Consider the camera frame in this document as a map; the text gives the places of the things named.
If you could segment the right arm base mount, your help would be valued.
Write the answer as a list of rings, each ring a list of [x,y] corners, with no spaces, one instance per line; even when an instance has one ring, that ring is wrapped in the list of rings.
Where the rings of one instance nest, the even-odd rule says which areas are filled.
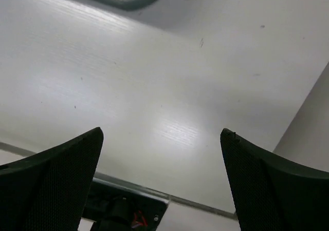
[[[82,218],[93,222],[91,230],[157,230],[169,202],[160,192],[94,178]]]

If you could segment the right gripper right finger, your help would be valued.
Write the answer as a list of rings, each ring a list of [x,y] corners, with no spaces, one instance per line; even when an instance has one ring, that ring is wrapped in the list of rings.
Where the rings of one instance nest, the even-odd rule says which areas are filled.
[[[328,230],[328,172],[221,132],[226,173],[241,230]]]

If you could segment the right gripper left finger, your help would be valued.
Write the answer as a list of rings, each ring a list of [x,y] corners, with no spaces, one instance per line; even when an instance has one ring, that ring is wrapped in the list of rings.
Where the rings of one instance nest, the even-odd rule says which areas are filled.
[[[96,127],[1,165],[1,230],[77,230],[103,139]]]

